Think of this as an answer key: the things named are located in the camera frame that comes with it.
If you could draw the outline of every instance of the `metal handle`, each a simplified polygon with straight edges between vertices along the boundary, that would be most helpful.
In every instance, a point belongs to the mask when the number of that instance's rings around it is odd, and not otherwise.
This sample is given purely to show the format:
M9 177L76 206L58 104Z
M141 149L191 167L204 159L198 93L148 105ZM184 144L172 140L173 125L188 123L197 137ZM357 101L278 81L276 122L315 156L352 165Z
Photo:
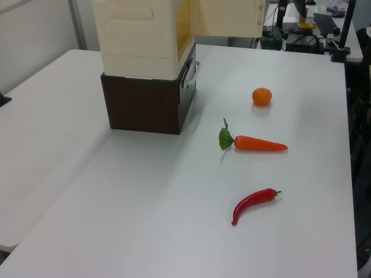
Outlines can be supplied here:
M196 79L197 79L197 75L199 73L200 66L201 66L201 63L199 61L192 61L191 62L190 68L188 69L188 72L187 72L187 75L184 78L183 88L188 86L188 85L193 85L194 83L196 83ZM191 76L191 74L194 70L196 70L195 76L193 76L193 78L190 79L190 76Z

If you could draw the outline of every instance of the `toy chili pepper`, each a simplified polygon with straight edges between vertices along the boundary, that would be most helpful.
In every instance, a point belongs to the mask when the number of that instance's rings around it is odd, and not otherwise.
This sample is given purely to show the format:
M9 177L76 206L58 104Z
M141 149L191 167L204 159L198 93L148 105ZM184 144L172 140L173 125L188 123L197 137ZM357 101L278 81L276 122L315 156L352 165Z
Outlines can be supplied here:
M255 192L254 194L251 194L244 198L241 202L238 203L236 208L233 212L233 221L232 225L237 225L239 216L249 207L254 206L256 204L261 204L265 202L272 201L278 193L281 193L281 191L276 191L271 188L267 188L258 192Z

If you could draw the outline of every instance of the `carrot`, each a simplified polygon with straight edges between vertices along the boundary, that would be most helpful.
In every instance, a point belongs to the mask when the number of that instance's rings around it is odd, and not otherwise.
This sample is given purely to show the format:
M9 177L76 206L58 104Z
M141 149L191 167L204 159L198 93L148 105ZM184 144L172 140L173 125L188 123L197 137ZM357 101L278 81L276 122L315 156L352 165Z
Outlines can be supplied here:
M233 143L235 148L246 151L284 151L288 149L286 145L280 143L248 136L237 136L235 139L233 139L228 131L228 124L225 119L224 125L225 127L223 127L219 133L219 145L222 150L229 148Z

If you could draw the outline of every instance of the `toy orange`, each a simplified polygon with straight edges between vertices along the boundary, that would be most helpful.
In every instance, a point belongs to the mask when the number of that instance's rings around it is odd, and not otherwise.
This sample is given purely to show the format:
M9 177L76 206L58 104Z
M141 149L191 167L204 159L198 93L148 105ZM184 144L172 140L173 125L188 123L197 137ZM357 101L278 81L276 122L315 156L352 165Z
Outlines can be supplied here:
M266 106L272 99L272 92L267 88L257 88L253 91L253 101L258 106Z

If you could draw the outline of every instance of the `carrot leaf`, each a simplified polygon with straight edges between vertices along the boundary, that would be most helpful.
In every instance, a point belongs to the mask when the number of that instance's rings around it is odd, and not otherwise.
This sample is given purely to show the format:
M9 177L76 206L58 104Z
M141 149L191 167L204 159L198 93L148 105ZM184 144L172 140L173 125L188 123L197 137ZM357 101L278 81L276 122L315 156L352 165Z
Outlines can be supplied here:
M220 133L219 133L219 145L220 145L220 147L221 147L222 150L225 150L225 149L229 148L233 144L234 139L231 136L230 132L228 131L228 123L227 123L227 121L224 118L223 118L223 120L224 120L225 127L222 127L221 130L220 130Z

